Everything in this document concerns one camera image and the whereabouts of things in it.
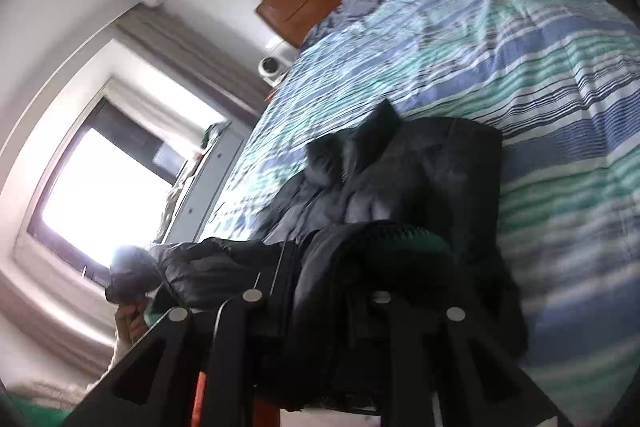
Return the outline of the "person's left hand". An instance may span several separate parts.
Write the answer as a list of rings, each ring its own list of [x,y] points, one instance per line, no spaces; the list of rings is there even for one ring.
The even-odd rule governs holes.
[[[150,300],[143,299],[129,305],[120,305],[115,312],[115,323],[118,339],[131,346],[149,329],[144,312]]]

